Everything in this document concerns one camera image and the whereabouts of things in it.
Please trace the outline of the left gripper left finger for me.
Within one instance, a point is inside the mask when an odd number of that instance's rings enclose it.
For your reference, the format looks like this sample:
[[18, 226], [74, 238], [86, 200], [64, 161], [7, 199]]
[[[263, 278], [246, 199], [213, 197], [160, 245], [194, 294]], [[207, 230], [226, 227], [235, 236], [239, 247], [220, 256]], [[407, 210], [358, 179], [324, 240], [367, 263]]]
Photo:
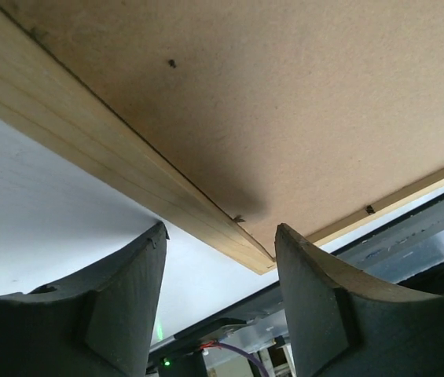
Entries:
[[157, 223], [69, 276], [0, 296], [0, 376], [143, 376], [167, 240]]

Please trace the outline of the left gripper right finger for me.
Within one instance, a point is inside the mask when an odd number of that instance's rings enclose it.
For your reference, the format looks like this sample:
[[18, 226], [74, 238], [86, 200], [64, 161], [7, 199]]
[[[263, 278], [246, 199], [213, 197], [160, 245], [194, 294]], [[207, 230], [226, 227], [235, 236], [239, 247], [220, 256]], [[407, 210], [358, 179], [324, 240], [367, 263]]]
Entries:
[[444, 376], [444, 295], [391, 284], [286, 224], [277, 269], [299, 376]]

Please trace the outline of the wooden picture frame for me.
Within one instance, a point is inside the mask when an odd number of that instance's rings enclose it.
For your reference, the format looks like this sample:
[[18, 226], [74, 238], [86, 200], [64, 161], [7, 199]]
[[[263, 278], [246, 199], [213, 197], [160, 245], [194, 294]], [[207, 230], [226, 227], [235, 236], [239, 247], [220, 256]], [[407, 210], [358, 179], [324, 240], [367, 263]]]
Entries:
[[0, 119], [265, 273], [444, 186], [444, 1], [0, 1]]

